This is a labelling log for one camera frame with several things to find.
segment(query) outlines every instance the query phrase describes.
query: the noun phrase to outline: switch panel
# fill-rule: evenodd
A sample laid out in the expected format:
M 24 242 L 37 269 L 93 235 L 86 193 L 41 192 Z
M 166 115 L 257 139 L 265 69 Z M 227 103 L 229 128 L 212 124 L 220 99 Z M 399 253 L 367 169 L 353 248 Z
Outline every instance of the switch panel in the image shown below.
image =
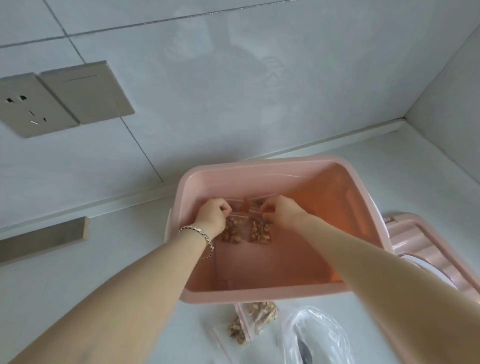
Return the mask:
M 35 73 L 0 79 L 0 120 L 25 138 L 78 126 Z
M 135 113 L 106 61 L 47 71 L 40 77 L 80 124 Z

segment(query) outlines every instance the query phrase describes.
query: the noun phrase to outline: forearm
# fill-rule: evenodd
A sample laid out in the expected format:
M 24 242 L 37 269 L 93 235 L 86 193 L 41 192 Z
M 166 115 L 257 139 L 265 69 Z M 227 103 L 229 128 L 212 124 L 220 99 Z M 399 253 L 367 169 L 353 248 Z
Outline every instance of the forearm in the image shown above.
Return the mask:
M 477 360 L 476 345 L 466 344 L 480 340 L 478 304 L 434 275 L 317 217 L 305 215 L 296 226 L 374 316 L 423 362 Z
M 206 247 L 192 230 L 109 279 L 12 364 L 142 363 Z

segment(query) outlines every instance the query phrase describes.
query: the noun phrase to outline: wall tile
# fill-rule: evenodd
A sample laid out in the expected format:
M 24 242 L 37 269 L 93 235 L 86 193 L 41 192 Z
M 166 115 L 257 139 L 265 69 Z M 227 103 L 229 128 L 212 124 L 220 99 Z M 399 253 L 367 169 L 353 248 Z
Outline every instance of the wall tile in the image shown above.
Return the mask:
M 69 34 L 269 2 L 269 0 L 47 1 Z
M 80 63 L 67 39 L 0 49 L 0 77 Z M 159 184 L 120 119 L 30 139 L 0 122 L 0 227 Z
M 0 4 L 0 46 L 62 36 L 42 0 L 4 0 Z
M 137 111 L 125 121 L 169 181 L 403 117 L 479 9 L 306 0 L 73 41 L 87 61 L 108 60 Z
M 407 113 L 430 141 L 480 182 L 480 25 Z

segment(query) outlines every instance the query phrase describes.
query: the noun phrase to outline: hand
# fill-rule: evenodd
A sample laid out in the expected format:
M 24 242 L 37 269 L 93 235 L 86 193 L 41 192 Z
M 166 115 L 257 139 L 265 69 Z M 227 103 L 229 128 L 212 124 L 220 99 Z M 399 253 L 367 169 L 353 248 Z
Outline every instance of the hand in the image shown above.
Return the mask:
M 261 211 L 265 220 L 286 230 L 294 230 L 298 220 L 308 215 L 295 201 L 284 196 L 269 198 L 262 205 Z
M 225 218 L 230 212 L 232 208 L 223 198 L 212 198 L 200 208 L 194 225 L 213 239 L 225 229 Z

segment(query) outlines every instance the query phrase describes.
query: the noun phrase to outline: wall outlet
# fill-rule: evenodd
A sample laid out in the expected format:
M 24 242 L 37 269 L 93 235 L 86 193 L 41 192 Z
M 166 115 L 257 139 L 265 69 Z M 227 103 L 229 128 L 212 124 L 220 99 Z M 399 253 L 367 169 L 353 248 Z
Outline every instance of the wall outlet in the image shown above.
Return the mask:
M 0 120 L 25 138 L 79 125 L 35 73 L 0 79 Z

